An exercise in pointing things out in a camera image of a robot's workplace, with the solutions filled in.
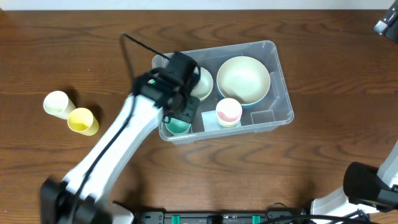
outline white cup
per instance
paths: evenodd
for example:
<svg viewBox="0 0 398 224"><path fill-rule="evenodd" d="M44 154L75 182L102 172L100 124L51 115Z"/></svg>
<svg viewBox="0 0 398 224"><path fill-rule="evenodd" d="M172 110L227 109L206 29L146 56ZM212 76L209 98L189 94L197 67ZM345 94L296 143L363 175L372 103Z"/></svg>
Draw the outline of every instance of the white cup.
<svg viewBox="0 0 398 224"><path fill-rule="evenodd" d="M45 112L61 119L68 119L69 114L76 109L68 95L62 91L48 94L43 102Z"/></svg>

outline white bowl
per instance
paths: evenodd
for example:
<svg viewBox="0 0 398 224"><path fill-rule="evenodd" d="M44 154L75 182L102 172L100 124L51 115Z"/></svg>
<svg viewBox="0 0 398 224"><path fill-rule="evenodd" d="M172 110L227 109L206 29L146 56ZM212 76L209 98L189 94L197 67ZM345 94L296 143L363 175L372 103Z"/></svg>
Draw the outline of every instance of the white bowl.
<svg viewBox="0 0 398 224"><path fill-rule="evenodd" d="M234 98L246 108L261 101L271 85L267 68L246 56L227 60L218 70L216 81L223 98Z"/></svg>
<svg viewBox="0 0 398 224"><path fill-rule="evenodd" d="M213 77L210 72L202 67L200 67L200 80L198 84L193 87L191 91L191 96L195 96L199 98L200 101L205 100L208 96L210 96L211 91L213 90Z"/></svg>

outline clear storage box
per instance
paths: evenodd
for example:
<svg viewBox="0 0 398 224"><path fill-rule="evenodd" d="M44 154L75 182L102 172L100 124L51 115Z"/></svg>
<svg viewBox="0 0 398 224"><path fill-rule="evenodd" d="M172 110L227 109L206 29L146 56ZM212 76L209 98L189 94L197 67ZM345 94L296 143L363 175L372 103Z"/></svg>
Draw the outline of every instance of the clear storage box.
<svg viewBox="0 0 398 224"><path fill-rule="evenodd" d="M259 133L272 131L280 125L289 124L294 118L292 104L287 93L286 82L280 66L276 46L269 40L237 44L209 49L190 50L184 54L195 59L213 76L214 86L210 96L200 103L194 122L188 134L173 136L164 123L159 126L162 139L174 144L183 144L202 139L218 138L234 134ZM232 128L218 125L215 115L217 103L222 100L216 85L216 76L221 65L237 56L248 56L257 59L268 69L271 87L264 99L252 108L243 109L240 123ZM156 55L152 67L165 67L168 60Z"/></svg>

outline wooden table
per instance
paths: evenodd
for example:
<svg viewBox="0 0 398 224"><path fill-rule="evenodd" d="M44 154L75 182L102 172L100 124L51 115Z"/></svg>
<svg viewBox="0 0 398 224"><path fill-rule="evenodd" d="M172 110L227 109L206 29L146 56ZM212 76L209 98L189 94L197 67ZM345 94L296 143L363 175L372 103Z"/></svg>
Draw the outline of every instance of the wooden table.
<svg viewBox="0 0 398 224"><path fill-rule="evenodd" d="M384 11L35 11L0 16L0 223L38 223L39 188L81 161L119 113L130 80L122 31L161 52L272 40L291 124L175 146L148 136L112 199L177 210L301 207L342 185L347 166L379 166L398 136L398 44L373 32ZM151 52L131 45L137 73ZM99 119L71 132L42 108L65 90ZM396 212L373 216L398 222Z"/></svg>

